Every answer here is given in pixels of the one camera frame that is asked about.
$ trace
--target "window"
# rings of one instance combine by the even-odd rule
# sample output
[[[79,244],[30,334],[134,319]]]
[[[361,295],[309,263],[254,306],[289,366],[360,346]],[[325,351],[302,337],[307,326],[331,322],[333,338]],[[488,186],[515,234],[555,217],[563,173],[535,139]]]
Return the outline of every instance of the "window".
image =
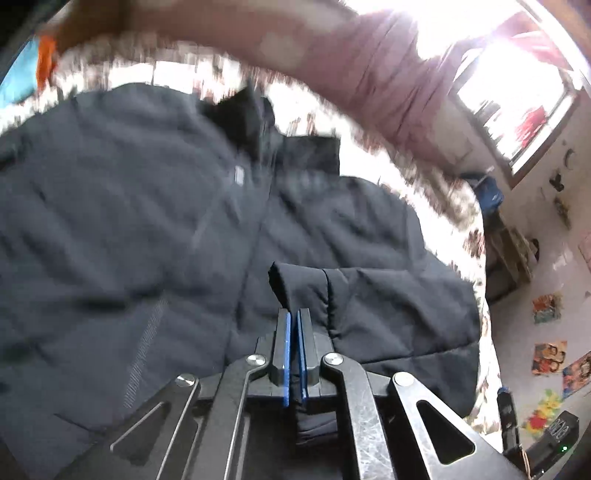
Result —
[[[565,71],[497,41],[469,53],[451,95],[514,187],[556,139],[576,93]]]

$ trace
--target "black jacket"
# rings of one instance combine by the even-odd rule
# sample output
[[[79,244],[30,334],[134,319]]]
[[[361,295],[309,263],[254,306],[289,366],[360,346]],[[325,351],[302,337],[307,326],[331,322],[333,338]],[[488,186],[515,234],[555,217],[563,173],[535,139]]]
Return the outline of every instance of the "black jacket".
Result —
[[[0,138],[0,436],[33,478],[178,373],[251,353],[281,304],[470,411],[472,286],[425,250],[412,208],[340,177],[338,152],[279,134],[251,88],[217,106],[85,93]],[[300,440],[325,427],[300,419]]]

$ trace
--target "patterned bedspread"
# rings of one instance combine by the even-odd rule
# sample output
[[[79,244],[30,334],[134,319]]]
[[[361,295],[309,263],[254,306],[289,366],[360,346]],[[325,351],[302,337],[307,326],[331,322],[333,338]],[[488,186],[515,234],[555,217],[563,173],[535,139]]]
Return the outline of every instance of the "patterned bedspread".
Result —
[[[142,82],[217,102],[239,90],[249,77],[272,102],[277,128],[282,133],[340,137],[341,175],[365,178],[404,199],[417,212],[426,247],[472,282],[482,334],[476,404],[466,421],[501,450],[496,403],[501,379],[485,300],[482,215],[464,181],[444,178],[435,170],[419,170],[412,159],[387,151],[371,134],[302,83],[240,64],[209,48],[168,43],[153,35],[103,38],[69,51],[60,60],[51,85],[25,102],[0,111],[0,133],[85,90]]]

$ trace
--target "light blue fabric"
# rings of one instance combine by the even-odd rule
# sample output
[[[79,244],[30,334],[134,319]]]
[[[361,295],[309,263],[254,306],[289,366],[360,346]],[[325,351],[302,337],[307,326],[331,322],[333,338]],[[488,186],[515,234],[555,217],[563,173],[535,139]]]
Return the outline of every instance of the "light blue fabric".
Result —
[[[0,84],[0,108],[24,100],[37,90],[39,39],[25,45]]]

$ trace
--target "floral fabric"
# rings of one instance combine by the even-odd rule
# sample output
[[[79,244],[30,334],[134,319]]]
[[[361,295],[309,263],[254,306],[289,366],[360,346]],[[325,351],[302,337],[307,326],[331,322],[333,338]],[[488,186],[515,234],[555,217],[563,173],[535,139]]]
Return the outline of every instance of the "floral fabric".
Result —
[[[475,195],[466,182],[445,178],[435,169],[419,169],[411,158],[387,151],[378,137],[365,132],[306,85],[240,64],[210,48],[169,43],[154,35],[126,34],[68,52],[53,72],[50,85],[25,102],[0,111],[0,133],[86,90],[142,82],[218,102],[239,90],[248,77],[270,99],[282,133],[340,137],[341,175],[364,178],[406,201],[417,212],[426,247],[472,282],[482,334],[476,402],[466,421],[483,436],[499,432],[496,394],[501,379],[485,300],[483,223]],[[499,435],[486,439],[501,448]]]

